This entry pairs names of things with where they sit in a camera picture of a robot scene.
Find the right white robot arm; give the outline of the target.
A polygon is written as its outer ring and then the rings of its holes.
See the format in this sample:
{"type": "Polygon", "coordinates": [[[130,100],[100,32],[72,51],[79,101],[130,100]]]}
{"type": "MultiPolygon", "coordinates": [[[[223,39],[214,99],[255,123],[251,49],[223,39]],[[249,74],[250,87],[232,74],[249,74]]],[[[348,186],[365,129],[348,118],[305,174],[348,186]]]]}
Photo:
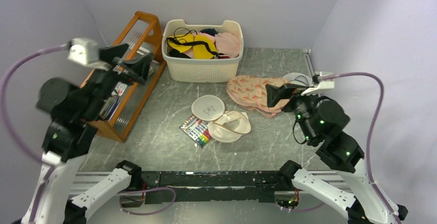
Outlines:
{"type": "Polygon", "coordinates": [[[293,187],[310,193],[347,219],[348,223],[401,223],[408,209],[395,204],[371,180],[366,157],[358,142],[343,129],[350,118],[343,108],[326,96],[304,95],[306,87],[267,84],[267,106],[288,99],[284,111],[295,115],[295,124],[304,134],[303,144],[317,147],[316,155],[348,185],[345,192],[308,172],[294,161],[278,171],[278,184],[284,190],[293,187]]]}

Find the pink bra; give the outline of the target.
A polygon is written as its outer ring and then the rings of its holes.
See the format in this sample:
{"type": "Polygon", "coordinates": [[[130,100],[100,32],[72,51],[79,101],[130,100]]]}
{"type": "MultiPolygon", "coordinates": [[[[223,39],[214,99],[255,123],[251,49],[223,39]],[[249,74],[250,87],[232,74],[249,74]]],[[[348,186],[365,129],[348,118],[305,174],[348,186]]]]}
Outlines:
{"type": "Polygon", "coordinates": [[[241,50],[241,36],[237,31],[215,35],[215,46],[219,55],[236,58],[241,50]]]}

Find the beige mesh laundry bag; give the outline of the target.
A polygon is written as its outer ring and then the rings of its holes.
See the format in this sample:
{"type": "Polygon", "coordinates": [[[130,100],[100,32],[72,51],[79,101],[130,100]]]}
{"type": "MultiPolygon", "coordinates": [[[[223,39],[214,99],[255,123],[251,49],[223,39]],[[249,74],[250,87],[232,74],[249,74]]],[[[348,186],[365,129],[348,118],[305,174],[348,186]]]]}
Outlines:
{"type": "Polygon", "coordinates": [[[233,143],[251,132],[251,123],[245,112],[227,111],[217,96],[204,95],[191,105],[192,114],[207,123],[211,137],[221,143],[233,143]]]}

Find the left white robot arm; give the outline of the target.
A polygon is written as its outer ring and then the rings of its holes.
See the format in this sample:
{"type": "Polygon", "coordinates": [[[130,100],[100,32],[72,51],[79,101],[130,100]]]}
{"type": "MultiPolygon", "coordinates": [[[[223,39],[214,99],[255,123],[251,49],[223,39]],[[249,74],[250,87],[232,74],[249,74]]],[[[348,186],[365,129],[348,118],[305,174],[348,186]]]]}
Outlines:
{"type": "Polygon", "coordinates": [[[76,38],[36,53],[41,56],[66,50],[70,61],[91,67],[94,73],[82,87],[59,77],[41,86],[36,106],[52,121],[42,142],[42,155],[34,156],[42,164],[40,176],[31,204],[19,223],[86,223],[114,195],[145,187],[141,167],[122,161],[89,190],[69,197],[76,173],[98,131],[92,122],[101,119],[100,113],[116,85],[144,84],[147,80],[153,53],[125,61],[123,55],[128,47],[121,44],[100,48],[93,40],[76,38]]]}

